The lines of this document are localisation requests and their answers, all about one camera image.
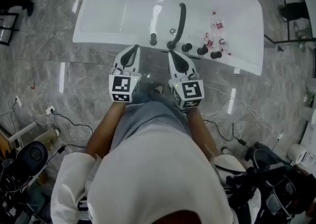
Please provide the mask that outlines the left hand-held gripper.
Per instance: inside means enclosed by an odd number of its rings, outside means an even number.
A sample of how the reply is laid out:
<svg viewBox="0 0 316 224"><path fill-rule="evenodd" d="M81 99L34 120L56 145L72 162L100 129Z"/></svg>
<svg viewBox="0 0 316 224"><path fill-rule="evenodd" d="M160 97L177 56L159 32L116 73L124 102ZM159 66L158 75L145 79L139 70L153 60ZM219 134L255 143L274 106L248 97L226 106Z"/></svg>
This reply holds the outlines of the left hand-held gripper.
<svg viewBox="0 0 316 224"><path fill-rule="evenodd" d="M117 67L138 71L139 64L139 45L129 46L116 55L114 67L109 74L109 95L113 102L131 103L142 77L138 72L123 71Z"/></svg>

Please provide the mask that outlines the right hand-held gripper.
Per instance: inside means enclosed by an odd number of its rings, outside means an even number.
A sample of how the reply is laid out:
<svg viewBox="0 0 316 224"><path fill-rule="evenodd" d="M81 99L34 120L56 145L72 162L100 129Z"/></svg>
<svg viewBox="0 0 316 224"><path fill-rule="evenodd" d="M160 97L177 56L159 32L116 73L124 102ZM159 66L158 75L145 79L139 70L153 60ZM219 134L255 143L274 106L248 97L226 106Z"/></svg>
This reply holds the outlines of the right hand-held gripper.
<svg viewBox="0 0 316 224"><path fill-rule="evenodd" d="M193 61L181 52L170 50L168 65L172 78L169 80L169 87L174 104L183 112L198 107L205 95L203 81L199 79ZM176 79L177 74L189 76Z"/></svg>

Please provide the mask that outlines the person's left forearm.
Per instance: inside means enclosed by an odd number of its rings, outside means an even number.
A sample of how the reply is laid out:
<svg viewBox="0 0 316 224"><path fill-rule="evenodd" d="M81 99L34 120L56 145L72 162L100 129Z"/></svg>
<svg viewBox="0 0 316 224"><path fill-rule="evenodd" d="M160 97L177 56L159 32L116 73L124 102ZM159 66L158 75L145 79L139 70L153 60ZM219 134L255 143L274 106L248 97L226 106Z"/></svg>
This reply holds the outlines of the person's left forearm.
<svg viewBox="0 0 316 224"><path fill-rule="evenodd" d="M86 154L104 158L110 151L116 127L124 113L126 103L113 102L106 115L90 137Z"/></svg>

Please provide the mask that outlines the person's right forearm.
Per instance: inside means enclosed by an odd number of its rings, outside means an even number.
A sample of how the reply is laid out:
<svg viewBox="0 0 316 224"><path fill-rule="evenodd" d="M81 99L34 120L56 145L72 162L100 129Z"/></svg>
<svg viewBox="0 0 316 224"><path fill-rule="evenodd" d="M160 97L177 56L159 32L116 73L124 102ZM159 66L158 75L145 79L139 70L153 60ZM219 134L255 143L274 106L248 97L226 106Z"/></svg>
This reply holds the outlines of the person's right forearm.
<svg viewBox="0 0 316 224"><path fill-rule="evenodd" d="M210 160L212 156L218 156L219 153L215 141L197 107L189 109L187 112L187 121L193 141L201 149L207 159Z"/></svg>

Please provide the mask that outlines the white bathtub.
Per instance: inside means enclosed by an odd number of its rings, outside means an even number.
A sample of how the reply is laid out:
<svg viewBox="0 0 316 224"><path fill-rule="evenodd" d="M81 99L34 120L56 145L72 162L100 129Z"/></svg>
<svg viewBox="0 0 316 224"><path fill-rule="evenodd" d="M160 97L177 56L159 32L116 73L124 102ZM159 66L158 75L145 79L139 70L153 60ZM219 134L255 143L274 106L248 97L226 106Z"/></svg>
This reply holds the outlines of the white bathtub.
<svg viewBox="0 0 316 224"><path fill-rule="evenodd" d="M186 5L185 28L175 50L190 43L188 35L208 30L212 12L223 20L231 56L223 54L217 62L261 75L263 65L264 25L257 0L83 0L75 25L75 43L140 45L150 47L151 33L157 35L157 50L167 50L167 43L178 30L181 8ZM210 53L198 55L197 47L188 56L212 60Z"/></svg>

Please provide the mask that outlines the person's dark shoe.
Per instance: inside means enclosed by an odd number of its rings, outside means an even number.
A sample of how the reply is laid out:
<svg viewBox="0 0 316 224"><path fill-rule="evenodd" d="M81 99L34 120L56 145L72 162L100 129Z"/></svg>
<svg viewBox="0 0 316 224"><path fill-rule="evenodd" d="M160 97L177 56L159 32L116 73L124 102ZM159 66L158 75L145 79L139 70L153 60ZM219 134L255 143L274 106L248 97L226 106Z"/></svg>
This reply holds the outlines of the person's dark shoe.
<svg viewBox="0 0 316 224"><path fill-rule="evenodd" d="M164 98L166 96L164 94L164 85L161 83L152 83L148 86L148 95L151 99L154 98Z"/></svg>

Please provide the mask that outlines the black curved faucet spout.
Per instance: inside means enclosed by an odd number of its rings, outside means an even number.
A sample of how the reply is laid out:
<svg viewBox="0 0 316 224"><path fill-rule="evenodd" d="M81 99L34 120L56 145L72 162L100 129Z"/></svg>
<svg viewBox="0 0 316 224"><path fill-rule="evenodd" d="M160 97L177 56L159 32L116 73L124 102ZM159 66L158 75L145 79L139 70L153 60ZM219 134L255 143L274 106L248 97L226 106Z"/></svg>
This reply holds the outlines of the black curved faucet spout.
<svg viewBox="0 0 316 224"><path fill-rule="evenodd" d="M181 12L180 12L180 19L179 19L179 25L178 25L178 30L176 33L175 38L172 41L169 41L167 43L167 48L169 50L175 49L177 43L180 41L184 28L185 28L185 22L186 22L186 5L184 3L180 3L179 4L180 8L181 8Z"/></svg>

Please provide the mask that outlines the pile of clear plastic bottles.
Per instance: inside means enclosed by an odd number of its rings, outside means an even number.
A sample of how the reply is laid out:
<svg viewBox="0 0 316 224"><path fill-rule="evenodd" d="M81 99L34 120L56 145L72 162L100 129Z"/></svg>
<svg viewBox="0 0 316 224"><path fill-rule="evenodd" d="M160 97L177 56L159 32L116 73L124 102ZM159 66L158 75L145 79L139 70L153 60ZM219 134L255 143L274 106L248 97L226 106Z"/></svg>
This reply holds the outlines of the pile of clear plastic bottles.
<svg viewBox="0 0 316 224"><path fill-rule="evenodd" d="M188 41L197 47L206 46L208 53L220 51L222 54L231 56L231 52L224 38L224 24L222 18L212 12L208 30L195 30L188 35Z"/></svg>

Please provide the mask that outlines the person's grey trousers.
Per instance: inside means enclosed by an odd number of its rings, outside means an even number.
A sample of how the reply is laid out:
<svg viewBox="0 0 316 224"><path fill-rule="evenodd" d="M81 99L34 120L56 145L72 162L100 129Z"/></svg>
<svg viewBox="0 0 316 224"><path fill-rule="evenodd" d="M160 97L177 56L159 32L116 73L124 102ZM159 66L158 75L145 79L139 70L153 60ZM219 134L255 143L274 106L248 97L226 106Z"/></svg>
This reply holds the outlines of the person's grey trousers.
<svg viewBox="0 0 316 224"><path fill-rule="evenodd" d="M187 119L162 94L150 93L148 89L137 91L132 103L126 106L116 127L110 150L143 127L148 125L167 125L191 136Z"/></svg>

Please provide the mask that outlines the person's white hooded top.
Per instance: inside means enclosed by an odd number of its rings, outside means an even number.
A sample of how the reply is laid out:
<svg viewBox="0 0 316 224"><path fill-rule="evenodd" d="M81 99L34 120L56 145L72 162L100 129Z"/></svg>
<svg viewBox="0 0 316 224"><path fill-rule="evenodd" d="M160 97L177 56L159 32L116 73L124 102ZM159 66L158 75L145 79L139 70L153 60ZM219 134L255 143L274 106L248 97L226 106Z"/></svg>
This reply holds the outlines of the person's white hooded top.
<svg viewBox="0 0 316 224"><path fill-rule="evenodd" d="M103 159L66 155L51 197L51 218L53 224L153 224L186 211L201 224L254 223L259 193L238 218L223 188L225 178L188 135L152 124Z"/></svg>

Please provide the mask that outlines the black cloth bundle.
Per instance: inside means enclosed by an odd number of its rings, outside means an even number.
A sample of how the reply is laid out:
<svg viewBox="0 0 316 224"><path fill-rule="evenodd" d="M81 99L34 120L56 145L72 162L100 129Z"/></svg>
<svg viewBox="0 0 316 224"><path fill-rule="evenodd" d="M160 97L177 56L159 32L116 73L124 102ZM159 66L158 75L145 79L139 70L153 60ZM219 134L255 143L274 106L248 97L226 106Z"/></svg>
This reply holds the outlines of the black cloth bundle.
<svg viewBox="0 0 316 224"><path fill-rule="evenodd" d="M293 2L279 8L284 21L294 21L300 18L309 19L309 13L305 2Z"/></svg>

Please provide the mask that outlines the black round seat device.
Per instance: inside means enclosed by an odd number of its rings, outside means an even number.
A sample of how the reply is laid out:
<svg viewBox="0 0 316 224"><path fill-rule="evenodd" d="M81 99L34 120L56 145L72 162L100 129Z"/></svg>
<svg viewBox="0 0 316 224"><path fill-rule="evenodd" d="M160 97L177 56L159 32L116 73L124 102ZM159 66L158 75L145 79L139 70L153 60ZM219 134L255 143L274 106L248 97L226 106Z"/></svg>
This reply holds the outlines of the black round seat device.
<svg viewBox="0 0 316 224"><path fill-rule="evenodd" d="M48 152L44 144L39 141L32 141L19 151L16 160L22 170L29 176L34 176L45 166Z"/></svg>

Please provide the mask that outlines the black backpack gear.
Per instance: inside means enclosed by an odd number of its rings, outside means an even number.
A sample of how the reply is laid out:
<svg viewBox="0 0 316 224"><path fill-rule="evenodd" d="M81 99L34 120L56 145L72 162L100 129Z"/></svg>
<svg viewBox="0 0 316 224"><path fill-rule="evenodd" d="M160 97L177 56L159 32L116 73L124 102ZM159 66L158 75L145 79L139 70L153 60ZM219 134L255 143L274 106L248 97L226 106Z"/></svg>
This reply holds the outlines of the black backpack gear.
<svg viewBox="0 0 316 224"><path fill-rule="evenodd" d="M248 149L253 167L229 169L224 179L236 224L290 224L316 199L316 178L280 159L261 143Z"/></svg>

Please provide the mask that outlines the white round bin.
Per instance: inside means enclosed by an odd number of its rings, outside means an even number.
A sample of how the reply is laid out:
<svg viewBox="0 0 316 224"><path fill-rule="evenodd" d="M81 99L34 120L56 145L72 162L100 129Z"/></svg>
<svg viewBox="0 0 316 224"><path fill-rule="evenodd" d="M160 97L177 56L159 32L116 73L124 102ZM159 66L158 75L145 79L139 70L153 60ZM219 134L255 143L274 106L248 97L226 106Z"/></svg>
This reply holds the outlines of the white round bin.
<svg viewBox="0 0 316 224"><path fill-rule="evenodd" d="M287 158L295 165L302 164L304 167L316 165L316 156L300 144L293 144L287 151Z"/></svg>

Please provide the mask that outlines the black metal frame stand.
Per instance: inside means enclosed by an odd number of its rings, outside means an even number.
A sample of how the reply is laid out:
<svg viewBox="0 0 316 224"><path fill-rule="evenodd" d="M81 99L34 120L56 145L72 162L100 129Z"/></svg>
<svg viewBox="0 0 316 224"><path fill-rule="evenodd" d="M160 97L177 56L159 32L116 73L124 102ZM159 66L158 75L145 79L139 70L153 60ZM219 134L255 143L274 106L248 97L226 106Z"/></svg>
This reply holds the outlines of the black metal frame stand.
<svg viewBox="0 0 316 224"><path fill-rule="evenodd" d="M0 45L10 46L14 33L19 31L18 17L19 13L0 12Z"/></svg>

